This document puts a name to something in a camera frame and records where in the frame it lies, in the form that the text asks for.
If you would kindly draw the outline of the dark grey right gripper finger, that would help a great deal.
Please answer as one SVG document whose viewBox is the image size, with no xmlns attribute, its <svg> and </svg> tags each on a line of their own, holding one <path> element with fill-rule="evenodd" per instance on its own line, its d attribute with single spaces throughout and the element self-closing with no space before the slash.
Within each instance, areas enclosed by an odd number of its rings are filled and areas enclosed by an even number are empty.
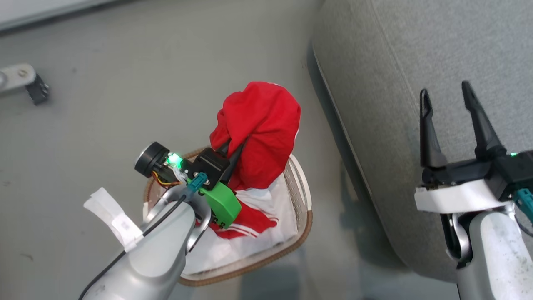
<svg viewBox="0 0 533 300">
<path fill-rule="evenodd" d="M 476 159 L 495 159 L 499 156 L 505 156 L 507 149 L 498 138 L 470 82 L 463 80 L 461 90 L 465 107 L 472 119 L 476 139 L 474 150 Z"/>
<path fill-rule="evenodd" d="M 419 94 L 419 150 L 421 167 L 439 169 L 448 164 L 433 125 L 433 107 L 427 89 Z"/>
</svg>

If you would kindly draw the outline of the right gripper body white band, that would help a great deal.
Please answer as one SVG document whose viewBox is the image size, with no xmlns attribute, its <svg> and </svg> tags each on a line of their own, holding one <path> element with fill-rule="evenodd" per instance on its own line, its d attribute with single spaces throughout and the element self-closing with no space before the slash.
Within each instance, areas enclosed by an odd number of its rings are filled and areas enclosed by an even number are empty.
<svg viewBox="0 0 533 300">
<path fill-rule="evenodd" d="M 512 201 L 518 190 L 533 192 L 533 150 L 514 152 L 487 162 L 470 161 L 452 168 L 456 184 L 444 182 L 438 188 L 418 189 L 419 211 L 467 213 L 501 207 Z"/>
</svg>

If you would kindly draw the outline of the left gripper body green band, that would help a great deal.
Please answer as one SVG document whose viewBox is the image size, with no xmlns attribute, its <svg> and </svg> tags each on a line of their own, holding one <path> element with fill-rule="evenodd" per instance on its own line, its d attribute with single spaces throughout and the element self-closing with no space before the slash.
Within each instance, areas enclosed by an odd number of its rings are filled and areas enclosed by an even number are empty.
<svg viewBox="0 0 533 300">
<path fill-rule="evenodd" d="M 242 206 L 228 184 L 221 182 L 221 175 L 229 161 L 217 154 L 213 148 L 204 148 L 192 163 L 192 174 L 204 172 L 208 181 L 199 190 L 211 207 L 215 223 L 221 229 L 228 229 L 234 223 Z"/>
</svg>

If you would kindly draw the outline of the red garment with white stripes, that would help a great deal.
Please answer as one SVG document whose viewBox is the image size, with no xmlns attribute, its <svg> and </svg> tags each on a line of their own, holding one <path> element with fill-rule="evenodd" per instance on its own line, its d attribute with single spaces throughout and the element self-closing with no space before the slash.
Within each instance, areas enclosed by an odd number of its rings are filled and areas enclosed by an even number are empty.
<svg viewBox="0 0 533 300">
<path fill-rule="evenodd" d="M 274 196 L 263 196 L 284 172 L 299 131 L 301 107 L 281 85 L 255 81 L 229 95 L 209 140 L 213 149 L 229 142 L 228 155 L 243 145 L 229 188 L 241 211 L 227 229 L 211 224 L 223 239 L 258 237 L 280 222 Z"/>
</svg>

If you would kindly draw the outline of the white basket liner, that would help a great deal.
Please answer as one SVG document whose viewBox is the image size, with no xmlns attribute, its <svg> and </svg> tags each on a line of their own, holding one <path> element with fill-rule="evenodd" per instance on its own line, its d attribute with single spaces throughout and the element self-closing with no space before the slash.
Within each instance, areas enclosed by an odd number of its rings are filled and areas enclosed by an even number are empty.
<svg viewBox="0 0 533 300">
<path fill-rule="evenodd" d="M 228 233 L 238 234 L 238 237 L 233 238 L 221 237 L 212 229 L 208 229 L 194 250 L 187 255 L 182 275 L 227 266 L 298 234 L 291 197 L 283 174 L 267 189 L 239 190 L 237 197 L 245 205 L 265 213 L 276 222 L 276 226 L 258 232 L 253 226 L 246 227 L 235 222 L 228 229 Z"/>
</svg>

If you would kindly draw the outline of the woven laundry basket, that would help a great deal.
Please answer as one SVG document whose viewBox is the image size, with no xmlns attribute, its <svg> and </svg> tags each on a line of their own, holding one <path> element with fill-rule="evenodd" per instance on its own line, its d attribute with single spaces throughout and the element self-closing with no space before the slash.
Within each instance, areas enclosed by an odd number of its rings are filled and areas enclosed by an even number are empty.
<svg viewBox="0 0 533 300">
<path fill-rule="evenodd" d="M 291 197 L 298 234 L 267 250 L 246 256 L 227 266 L 214 268 L 192 275 L 181 275 L 179 284 L 200 287 L 240 277 L 248 272 L 265 267 L 297 250 L 306 241 L 313 223 L 312 201 L 309 185 L 297 158 L 291 154 L 283 172 L 286 187 Z"/>
</svg>

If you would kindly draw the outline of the grey fabric sofa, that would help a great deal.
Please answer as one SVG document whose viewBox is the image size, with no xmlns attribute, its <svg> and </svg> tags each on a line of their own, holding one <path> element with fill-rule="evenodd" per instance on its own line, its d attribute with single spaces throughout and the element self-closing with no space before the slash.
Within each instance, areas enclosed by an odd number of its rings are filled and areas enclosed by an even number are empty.
<svg viewBox="0 0 533 300">
<path fill-rule="evenodd" d="M 502 144 L 533 150 L 533 0 L 325 0 L 314 54 L 394 252 L 456 281 L 441 220 L 417 210 L 419 94 L 449 162 L 474 157 L 468 80 Z"/>
</svg>

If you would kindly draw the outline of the metal leg with black caster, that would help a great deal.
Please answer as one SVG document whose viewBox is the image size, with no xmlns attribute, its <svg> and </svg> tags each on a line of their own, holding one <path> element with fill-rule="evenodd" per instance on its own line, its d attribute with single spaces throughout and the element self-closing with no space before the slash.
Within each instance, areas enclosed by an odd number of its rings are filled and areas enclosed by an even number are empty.
<svg viewBox="0 0 533 300">
<path fill-rule="evenodd" d="M 38 106 L 48 101 L 49 86 L 28 63 L 0 67 L 0 95 L 25 88 L 33 104 Z"/>
</svg>

